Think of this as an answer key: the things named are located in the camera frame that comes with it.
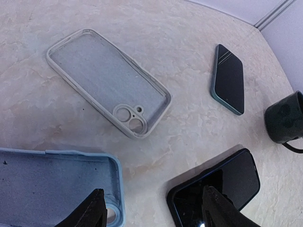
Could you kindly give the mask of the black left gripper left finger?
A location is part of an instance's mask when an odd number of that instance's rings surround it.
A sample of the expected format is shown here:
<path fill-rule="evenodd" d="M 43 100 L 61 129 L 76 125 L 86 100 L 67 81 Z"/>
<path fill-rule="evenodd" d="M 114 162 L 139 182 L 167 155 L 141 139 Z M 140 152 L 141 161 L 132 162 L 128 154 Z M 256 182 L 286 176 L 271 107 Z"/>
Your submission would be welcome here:
<path fill-rule="evenodd" d="M 107 209 L 104 190 L 95 189 L 63 221 L 55 227 L 106 227 Z"/>

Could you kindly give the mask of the light blue phone case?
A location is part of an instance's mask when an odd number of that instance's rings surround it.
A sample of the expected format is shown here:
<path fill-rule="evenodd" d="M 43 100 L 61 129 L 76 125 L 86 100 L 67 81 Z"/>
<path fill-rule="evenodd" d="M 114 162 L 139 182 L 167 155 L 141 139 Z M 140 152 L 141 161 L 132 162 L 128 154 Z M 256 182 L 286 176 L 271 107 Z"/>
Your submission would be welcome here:
<path fill-rule="evenodd" d="M 76 150 L 0 150 L 0 224 L 53 227 L 94 189 L 104 190 L 106 207 L 125 225 L 122 167 L 107 153 Z"/>

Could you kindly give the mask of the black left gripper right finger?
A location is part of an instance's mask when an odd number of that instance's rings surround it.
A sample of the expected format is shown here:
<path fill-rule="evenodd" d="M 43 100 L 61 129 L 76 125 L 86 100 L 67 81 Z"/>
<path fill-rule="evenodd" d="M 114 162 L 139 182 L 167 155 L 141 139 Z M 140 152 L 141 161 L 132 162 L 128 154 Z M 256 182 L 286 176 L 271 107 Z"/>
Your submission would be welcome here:
<path fill-rule="evenodd" d="M 203 188 L 203 222 L 206 227 L 257 227 L 212 186 Z"/>

